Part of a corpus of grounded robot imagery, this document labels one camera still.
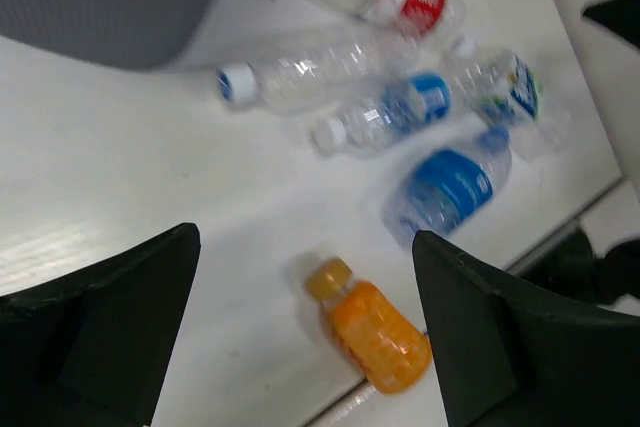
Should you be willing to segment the green blue label bottle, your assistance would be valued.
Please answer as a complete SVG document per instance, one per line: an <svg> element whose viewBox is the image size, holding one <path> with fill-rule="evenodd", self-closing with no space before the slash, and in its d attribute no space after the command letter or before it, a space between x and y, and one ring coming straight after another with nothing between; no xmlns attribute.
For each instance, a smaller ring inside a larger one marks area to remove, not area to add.
<svg viewBox="0 0 640 427"><path fill-rule="evenodd" d="M506 129L511 149L522 159L555 155L567 146L572 126L568 107L515 51L480 47L460 35L442 61L466 106L488 126Z"/></svg>

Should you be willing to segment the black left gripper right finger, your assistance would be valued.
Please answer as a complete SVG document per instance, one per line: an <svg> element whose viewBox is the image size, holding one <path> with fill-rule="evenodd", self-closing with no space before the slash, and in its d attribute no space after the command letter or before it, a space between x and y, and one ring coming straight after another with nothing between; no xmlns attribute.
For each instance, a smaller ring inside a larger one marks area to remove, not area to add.
<svg viewBox="0 0 640 427"><path fill-rule="evenodd" d="M452 426L635 426L639 319L543 289L432 233L412 245Z"/></svg>

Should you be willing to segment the orange juice bottle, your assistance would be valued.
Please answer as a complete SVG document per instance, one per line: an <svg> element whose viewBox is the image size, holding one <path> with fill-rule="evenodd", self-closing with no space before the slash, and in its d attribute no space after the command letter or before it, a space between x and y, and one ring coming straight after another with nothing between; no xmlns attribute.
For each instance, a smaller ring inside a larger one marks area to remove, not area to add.
<svg viewBox="0 0 640 427"><path fill-rule="evenodd" d="M433 355L427 337L342 259L320 265L304 288L319 304L337 344L380 393L405 392L430 368Z"/></svg>

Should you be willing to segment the blue label white cap bottle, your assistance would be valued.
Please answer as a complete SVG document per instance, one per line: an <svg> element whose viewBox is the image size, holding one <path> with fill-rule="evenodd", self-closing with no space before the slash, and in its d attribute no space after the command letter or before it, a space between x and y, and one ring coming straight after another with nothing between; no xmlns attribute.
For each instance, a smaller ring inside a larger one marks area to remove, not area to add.
<svg viewBox="0 0 640 427"><path fill-rule="evenodd" d="M392 81L345 99L310 128L310 140L320 155L379 154L452 111L453 94L439 75L426 72Z"/></svg>

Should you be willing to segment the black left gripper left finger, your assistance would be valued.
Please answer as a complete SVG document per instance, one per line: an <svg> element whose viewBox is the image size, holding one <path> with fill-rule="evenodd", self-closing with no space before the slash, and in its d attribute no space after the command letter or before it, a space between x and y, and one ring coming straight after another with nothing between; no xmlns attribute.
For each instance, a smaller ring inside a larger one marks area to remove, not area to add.
<svg viewBox="0 0 640 427"><path fill-rule="evenodd" d="M200 251L182 223L2 296L2 425L150 425Z"/></svg>

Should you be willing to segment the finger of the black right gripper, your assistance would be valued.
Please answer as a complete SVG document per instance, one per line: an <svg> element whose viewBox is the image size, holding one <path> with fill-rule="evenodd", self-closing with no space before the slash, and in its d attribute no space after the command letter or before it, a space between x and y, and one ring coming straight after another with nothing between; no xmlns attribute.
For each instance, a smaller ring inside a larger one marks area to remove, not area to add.
<svg viewBox="0 0 640 427"><path fill-rule="evenodd" d="M587 4L581 17L623 39L636 49L640 43L640 0L598 0Z"/></svg>

